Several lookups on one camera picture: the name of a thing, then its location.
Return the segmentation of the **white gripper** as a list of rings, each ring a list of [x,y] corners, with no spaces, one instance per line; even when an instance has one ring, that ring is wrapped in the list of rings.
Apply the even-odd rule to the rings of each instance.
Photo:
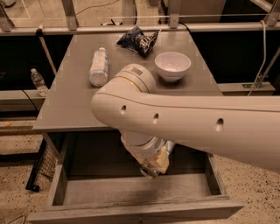
[[[140,165],[142,165],[144,160],[148,158],[148,166],[150,168],[156,172],[165,174],[169,166],[169,154],[167,148],[163,146],[156,153],[156,148],[160,144],[161,139],[162,138],[141,133],[125,130],[121,131],[121,141],[124,148]]]

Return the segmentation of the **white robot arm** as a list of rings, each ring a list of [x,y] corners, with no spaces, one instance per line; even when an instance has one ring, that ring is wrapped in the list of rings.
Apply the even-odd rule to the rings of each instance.
[[[151,73],[127,65],[91,100],[96,119],[122,133],[125,148],[142,165],[151,161],[153,137],[224,158],[280,170],[279,96],[183,96],[153,94]]]

